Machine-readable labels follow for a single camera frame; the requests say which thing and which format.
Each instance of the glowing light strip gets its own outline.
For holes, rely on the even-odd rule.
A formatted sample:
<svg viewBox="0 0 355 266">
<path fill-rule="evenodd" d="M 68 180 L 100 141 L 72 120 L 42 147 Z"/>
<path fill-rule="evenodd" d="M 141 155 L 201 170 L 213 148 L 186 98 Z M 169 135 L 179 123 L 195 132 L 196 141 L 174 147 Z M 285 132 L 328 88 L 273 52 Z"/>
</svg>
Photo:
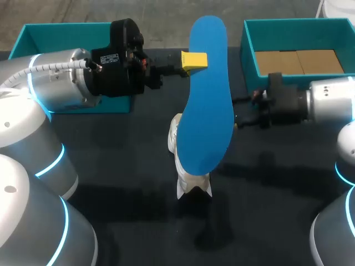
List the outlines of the glowing light strip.
<svg viewBox="0 0 355 266">
<path fill-rule="evenodd" d="M 29 62 L 28 67 L 31 68 L 33 67 L 34 61 L 39 57 L 41 54 L 36 54 L 34 57 L 31 58 L 31 61 Z M 50 111 L 42 104 L 42 102 L 37 98 L 36 92 L 33 89 L 33 83 L 32 83 L 32 73 L 29 73 L 27 75 L 27 84 L 29 87 L 29 91 L 33 95 L 33 99 L 41 106 L 45 114 L 48 116 L 49 121 L 52 121 L 52 116 L 50 115 Z"/>
<path fill-rule="evenodd" d="M 50 169 L 52 169 L 54 166 L 56 166 L 56 164 L 60 161 L 60 159 L 63 157 L 63 155 L 64 155 L 64 145 L 62 144 L 62 151 L 59 154 L 58 158 L 55 159 L 54 162 L 52 162 L 48 167 L 43 169 L 41 172 L 36 173 L 35 176 L 40 177 L 44 173 L 47 173 Z"/>
<path fill-rule="evenodd" d="M 352 183 L 352 182 L 346 180 L 345 177 L 343 177 L 343 176 L 341 175 L 341 173 L 340 173 L 339 170 L 338 170 L 337 163 L 335 163 L 335 171 L 337 172 L 338 176 L 339 176 L 345 183 L 349 184 L 350 186 L 355 186 L 354 183 Z"/>
<path fill-rule="evenodd" d="M 353 191 L 354 187 L 351 188 L 351 190 L 349 190 L 348 195 L 346 196 L 346 200 L 345 200 L 345 212 L 346 212 L 346 218 L 348 219 L 348 223 L 350 226 L 350 230 L 353 233 L 354 237 L 355 237 L 355 227 L 353 224 L 353 221 L 351 220 L 351 215 L 350 215 L 350 207 L 349 207 L 349 199 L 350 199 L 350 194 Z"/>
<path fill-rule="evenodd" d="M 57 250 L 54 252 L 52 258 L 50 259 L 50 261 L 48 262 L 47 266 L 52 266 L 53 263 L 55 262 L 55 260 L 58 258 L 60 251 L 62 250 L 63 246 L 64 246 L 64 242 L 65 239 L 67 238 L 67 234 L 68 234 L 68 227 L 69 227 L 69 214 L 68 214 L 68 209 L 67 209 L 67 205 L 65 204 L 65 201 L 59 197 L 62 200 L 63 206 L 64 206 L 64 211 L 65 211 L 65 225 L 64 225 L 64 232 L 62 235 L 62 238 L 59 242 L 59 246 L 57 248 Z"/>
</svg>

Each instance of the sneaker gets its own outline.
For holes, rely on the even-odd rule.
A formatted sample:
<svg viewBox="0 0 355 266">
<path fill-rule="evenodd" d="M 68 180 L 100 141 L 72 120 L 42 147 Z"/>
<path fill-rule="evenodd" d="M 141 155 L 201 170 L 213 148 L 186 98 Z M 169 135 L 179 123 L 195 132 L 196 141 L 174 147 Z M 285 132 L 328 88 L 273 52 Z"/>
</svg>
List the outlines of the sneaker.
<svg viewBox="0 0 355 266">
<path fill-rule="evenodd" d="M 207 192 L 212 197 L 210 174 L 203 176 L 194 176 L 187 173 L 179 160 L 176 150 L 176 133 L 178 131 L 178 124 L 181 119 L 181 114 L 174 116 L 170 124 L 170 130 L 168 134 L 168 149 L 175 155 L 175 166 L 177 170 L 177 184 L 176 184 L 176 196 L 180 199 L 185 193 L 189 193 L 194 187 L 199 187 L 203 191 Z"/>
<path fill-rule="evenodd" d="M 170 123 L 170 130 L 168 134 L 168 149 L 173 154 L 176 146 L 176 132 L 178 131 L 178 124 L 180 122 L 182 114 L 177 114 L 174 116 Z"/>
</svg>

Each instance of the dark tabletop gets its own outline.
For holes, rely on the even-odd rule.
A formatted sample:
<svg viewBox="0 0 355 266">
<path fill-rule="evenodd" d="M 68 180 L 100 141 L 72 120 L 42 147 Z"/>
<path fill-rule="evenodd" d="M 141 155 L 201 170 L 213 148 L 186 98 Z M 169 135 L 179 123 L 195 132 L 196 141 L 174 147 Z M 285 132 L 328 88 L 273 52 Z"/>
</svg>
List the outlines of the dark tabletop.
<svg viewBox="0 0 355 266">
<path fill-rule="evenodd" d="M 245 96 L 239 48 L 229 48 L 229 79 L 232 97 Z M 129 114 L 53 115 L 79 175 L 69 202 L 98 235 L 97 265 L 314 265 L 312 221 L 346 189 L 334 172 L 340 127 L 235 130 L 211 173 L 213 198 L 194 190 L 177 201 L 167 136 L 188 95 L 189 79 L 171 76 Z"/>
</svg>

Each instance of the shoe insole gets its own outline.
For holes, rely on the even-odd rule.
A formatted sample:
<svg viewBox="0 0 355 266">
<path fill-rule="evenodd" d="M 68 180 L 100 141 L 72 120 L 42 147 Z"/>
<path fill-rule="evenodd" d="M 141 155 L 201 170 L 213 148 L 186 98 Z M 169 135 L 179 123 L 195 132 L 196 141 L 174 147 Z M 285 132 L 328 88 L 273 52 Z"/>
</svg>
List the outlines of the shoe insole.
<svg viewBox="0 0 355 266">
<path fill-rule="evenodd" d="M 190 33 L 189 51 L 207 53 L 208 67 L 191 70 L 190 96 L 177 127 L 176 145 L 184 170 L 205 175 L 222 160 L 234 127 L 222 20 L 199 18 Z"/>
</svg>

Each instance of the white cable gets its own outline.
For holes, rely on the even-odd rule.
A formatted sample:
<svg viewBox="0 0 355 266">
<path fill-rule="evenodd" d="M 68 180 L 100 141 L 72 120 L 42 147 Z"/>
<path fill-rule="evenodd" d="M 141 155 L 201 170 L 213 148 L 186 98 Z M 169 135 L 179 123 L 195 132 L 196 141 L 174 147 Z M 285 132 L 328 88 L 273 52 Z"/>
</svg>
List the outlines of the white cable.
<svg viewBox="0 0 355 266">
<path fill-rule="evenodd" d="M 0 88 L 14 86 L 16 84 L 16 80 L 25 78 L 27 74 L 48 71 L 48 70 L 66 70 L 66 69 L 87 69 L 85 66 L 86 61 L 84 59 L 76 60 L 73 62 L 64 62 L 64 63 L 54 63 L 54 64 L 44 64 L 44 65 L 36 65 L 31 68 L 25 68 L 15 74 L 13 74 L 10 78 L 8 78 L 3 84 L 0 85 Z"/>
<path fill-rule="evenodd" d="M 319 17 L 320 17 L 320 14 L 321 14 L 321 10 L 322 10 L 323 5 L 324 5 L 324 0 L 321 0 L 320 3 L 319 3 L 319 6 L 318 6 L 316 18 L 319 18 Z"/>
</svg>

